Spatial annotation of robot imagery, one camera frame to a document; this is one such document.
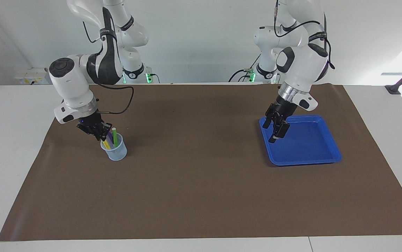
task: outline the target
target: yellow marker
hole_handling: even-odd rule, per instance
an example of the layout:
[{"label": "yellow marker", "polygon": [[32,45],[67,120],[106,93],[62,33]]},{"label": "yellow marker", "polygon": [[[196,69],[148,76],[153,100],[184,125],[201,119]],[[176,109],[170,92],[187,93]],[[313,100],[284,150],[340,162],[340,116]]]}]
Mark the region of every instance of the yellow marker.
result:
[{"label": "yellow marker", "polygon": [[105,148],[106,148],[107,150],[110,150],[110,149],[111,149],[111,147],[109,146],[108,142],[106,142],[106,140],[103,141],[103,145],[105,145]]}]

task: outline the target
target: green marker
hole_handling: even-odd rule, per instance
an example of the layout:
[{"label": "green marker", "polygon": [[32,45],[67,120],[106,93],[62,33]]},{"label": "green marker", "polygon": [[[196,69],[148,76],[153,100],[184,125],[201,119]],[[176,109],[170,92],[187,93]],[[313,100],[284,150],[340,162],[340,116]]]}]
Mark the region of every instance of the green marker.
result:
[{"label": "green marker", "polygon": [[112,136],[114,138],[114,148],[118,146],[118,140],[117,140],[117,129],[112,128]]}]

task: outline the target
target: white wall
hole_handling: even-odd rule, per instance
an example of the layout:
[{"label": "white wall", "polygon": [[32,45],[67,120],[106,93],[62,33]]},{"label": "white wall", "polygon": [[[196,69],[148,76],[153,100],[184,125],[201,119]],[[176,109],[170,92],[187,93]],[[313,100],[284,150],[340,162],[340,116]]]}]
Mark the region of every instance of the white wall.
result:
[{"label": "white wall", "polygon": [[[127,1],[136,21],[150,33],[149,44],[139,48],[142,59],[166,83],[223,82],[249,67],[259,53],[252,35],[259,26],[272,24],[274,3]],[[402,2],[323,0],[323,8],[337,67],[324,82],[369,83],[402,50]],[[65,0],[0,0],[0,25],[33,67],[48,67],[69,54],[94,53],[100,46],[87,41],[81,20]],[[89,27],[89,33],[95,37],[97,29]],[[3,79],[15,65],[12,59],[0,59],[0,68],[6,69]]]}]

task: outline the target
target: clear plastic cup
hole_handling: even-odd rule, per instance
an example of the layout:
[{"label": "clear plastic cup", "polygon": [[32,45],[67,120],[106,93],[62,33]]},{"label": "clear plastic cup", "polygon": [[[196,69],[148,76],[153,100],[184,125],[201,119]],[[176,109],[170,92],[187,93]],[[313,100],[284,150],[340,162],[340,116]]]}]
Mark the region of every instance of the clear plastic cup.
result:
[{"label": "clear plastic cup", "polygon": [[108,150],[103,145],[103,142],[100,141],[100,146],[102,149],[108,154],[109,159],[112,161],[120,161],[126,157],[128,150],[126,149],[125,142],[123,141],[123,136],[117,134],[118,146]]}]

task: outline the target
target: marker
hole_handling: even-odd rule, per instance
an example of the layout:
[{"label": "marker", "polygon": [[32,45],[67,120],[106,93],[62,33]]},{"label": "marker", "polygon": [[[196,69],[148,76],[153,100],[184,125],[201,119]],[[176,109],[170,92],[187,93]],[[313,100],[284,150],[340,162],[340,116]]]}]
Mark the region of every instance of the marker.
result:
[{"label": "marker", "polygon": [[103,141],[103,145],[105,146],[105,148],[106,148],[107,150],[110,150],[110,149],[111,149],[111,147],[109,147],[108,142]]},{"label": "marker", "polygon": [[114,142],[109,137],[106,137],[106,142],[108,143],[109,147],[112,149],[114,148]]},{"label": "marker", "polygon": [[112,134],[113,134],[113,138],[114,138],[114,148],[116,148],[118,146],[117,129],[116,128],[112,128]]},{"label": "marker", "polygon": [[111,141],[111,143],[113,144],[114,143],[114,138],[113,138],[113,136],[112,136],[112,134],[110,132],[108,132],[108,138]]}]

